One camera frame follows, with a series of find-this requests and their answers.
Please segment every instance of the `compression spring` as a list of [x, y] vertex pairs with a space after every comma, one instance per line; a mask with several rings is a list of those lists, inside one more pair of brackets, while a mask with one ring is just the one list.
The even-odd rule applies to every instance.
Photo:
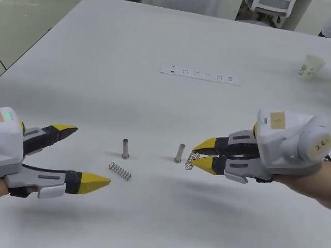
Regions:
[[122, 167], [120, 167], [118, 164], [111, 162], [109, 165], [109, 169], [114, 171], [116, 174], [123, 177], [125, 180], [129, 181], [131, 178], [131, 173], [127, 170], [124, 170]]
[[184, 165], [185, 169], [187, 169], [188, 171], [192, 170], [192, 168], [193, 168], [192, 160], [198, 159], [199, 157], [200, 157], [200, 155], [198, 153], [191, 152], [190, 156], [188, 157], [188, 159]]

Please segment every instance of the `floor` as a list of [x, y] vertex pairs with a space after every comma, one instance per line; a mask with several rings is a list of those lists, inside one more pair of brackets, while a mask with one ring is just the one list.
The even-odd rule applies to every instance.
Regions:
[[0, 74], [80, 0], [0, 0]]

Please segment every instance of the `white cup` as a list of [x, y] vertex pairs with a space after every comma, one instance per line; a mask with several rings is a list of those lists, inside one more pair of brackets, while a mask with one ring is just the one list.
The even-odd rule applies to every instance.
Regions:
[[305, 81], [310, 81], [324, 65], [325, 61], [322, 58], [308, 54], [299, 70], [299, 76]]

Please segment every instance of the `table surface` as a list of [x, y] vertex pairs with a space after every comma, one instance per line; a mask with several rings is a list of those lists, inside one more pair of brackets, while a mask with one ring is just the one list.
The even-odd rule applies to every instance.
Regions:
[[[306, 54], [326, 66], [297, 78]], [[159, 72], [232, 74], [242, 87]], [[213, 136], [251, 129], [258, 109], [331, 115], [331, 42], [120, 0], [84, 0], [0, 78], [0, 105], [27, 127], [77, 125], [26, 159], [110, 177], [87, 195], [2, 197], [6, 248], [330, 247], [331, 214], [277, 183], [242, 185], [175, 164]], [[122, 160], [122, 139], [130, 159]], [[108, 170], [130, 170], [129, 182]]]

